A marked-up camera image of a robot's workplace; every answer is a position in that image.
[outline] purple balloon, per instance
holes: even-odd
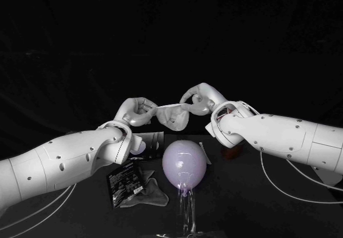
[[[163,154],[163,171],[170,183],[186,196],[206,172],[206,155],[193,141],[178,140],[169,145]]]

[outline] black backdrop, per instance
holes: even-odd
[[[261,113],[343,125],[340,1],[12,2],[0,11],[0,149],[95,129],[130,97],[208,82]],[[206,134],[191,115],[185,134]],[[134,132],[165,131],[157,120]]]

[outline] black table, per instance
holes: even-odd
[[[286,196],[270,184],[260,162],[260,152],[245,145],[235,160],[221,155],[222,145],[208,135],[166,135],[166,147],[179,139],[202,142],[212,165],[195,188],[196,230],[224,230],[228,237],[343,237],[343,209],[340,205],[314,204]],[[297,167],[313,178],[310,166]],[[264,165],[278,187],[309,200],[335,201],[326,187],[309,181],[284,159],[264,154]],[[155,170],[153,178],[170,198],[166,207],[139,204],[111,209],[106,175],[120,165],[103,167],[95,175],[78,183],[65,205],[54,216],[22,238],[114,237],[175,233],[178,190],[170,184],[162,159],[140,162],[143,170]],[[12,206],[0,218],[0,227],[42,208],[62,193],[42,194]],[[57,209],[64,199],[28,221],[6,231],[9,237],[32,227]]]

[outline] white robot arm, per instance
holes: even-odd
[[[123,103],[113,121],[97,130],[61,136],[22,155],[0,161],[0,211],[46,192],[67,188],[113,163],[126,162],[142,138],[130,125],[150,122],[157,105],[146,98]]]
[[[212,113],[206,130],[232,148],[244,139],[267,154],[343,174],[343,129],[277,115],[260,114],[242,101],[222,99],[222,94],[206,83],[185,94],[201,98],[183,105],[196,115]]]

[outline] cable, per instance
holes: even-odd
[[[343,191],[342,188],[332,187],[330,185],[326,185],[325,183],[316,181],[313,178],[310,178],[310,177],[299,170],[299,168],[293,165],[293,163],[291,163],[290,161],[289,161],[289,163],[290,163],[290,165],[294,167],[294,169],[299,171],[299,173],[300,173],[309,180],[312,180],[312,181],[316,182],[317,184],[320,184],[320,185],[323,185],[323,186],[326,186],[326,187],[329,187],[329,188],[332,188],[332,189],[336,189],[336,190],[339,190],[339,191]]]
[[[28,217],[22,218],[19,221],[13,222],[12,224],[9,224],[8,226],[0,228],[0,231],[9,227],[12,227],[13,225],[16,225],[19,222],[25,221],[28,218],[31,218],[32,216],[35,216],[39,212],[42,212],[58,200],[59,198],[65,195],[67,191],[69,190],[72,186],[69,186],[67,188],[67,190],[64,191],[64,193],[59,195],[59,197],[41,209],[38,210],[35,213],[32,213]]]
[[[265,176],[267,176],[267,178],[268,178],[268,180],[270,180],[270,177],[268,177],[267,172],[265,172],[265,169],[264,169],[264,165],[263,165],[263,171],[264,171],[264,174],[265,174]],[[278,190],[280,192],[283,192],[287,196],[290,196],[291,198],[296,198],[297,200],[302,200],[302,201],[304,201],[304,202],[322,203],[322,204],[342,204],[342,203],[343,203],[343,202],[320,202],[320,201],[312,201],[312,200],[306,200],[306,199],[303,199],[303,198],[294,197],[293,195],[287,194],[287,193],[277,187],[277,185],[273,183],[271,180],[270,180],[270,182],[271,182],[271,184],[274,185],[274,187],[277,188],[277,190]]]
[[[15,238],[16,236],[22,235],[22,234],[26,233],[31,229],[33,229],[41,223],[45,222],[45,220],[55,214],[55,212],[57,212],[57,211],[59,210],[59,208],[64,206],[64,204],[65,204],[65,202],[67,202],[67,200],[68,200],[71,194],[74,193],[74,189],[72,189],[71,193],[68,194],[68,197],[67,197],[65,201],[62,202],[62,204],[59,205],[58,209],[54,211],[54,213],[52,213],[33,227],[31,227],[31,228],[26,229],[23,232],[20,232],[19,234],[16,234],[15,236],[12,236],[12,237],[9,237],[9,238]]]

